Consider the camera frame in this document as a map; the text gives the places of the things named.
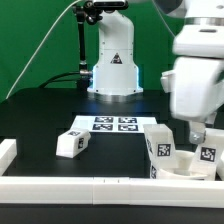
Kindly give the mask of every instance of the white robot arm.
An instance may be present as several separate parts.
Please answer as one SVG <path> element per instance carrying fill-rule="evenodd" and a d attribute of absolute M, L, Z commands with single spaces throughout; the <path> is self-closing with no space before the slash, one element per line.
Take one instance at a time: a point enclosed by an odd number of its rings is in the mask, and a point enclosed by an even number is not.
<path fill-rule="evenodd" d="M 160 9 L 162 0 L 155 0 Z M 168 15 L 184 15 L 185 25 L 175 38 L 176 60 L 172 77 L 171 112 L 188 121 L 190 142 L 203 143 L 205 122 L 224 103 L 224 1 L 183 0 Z"/>

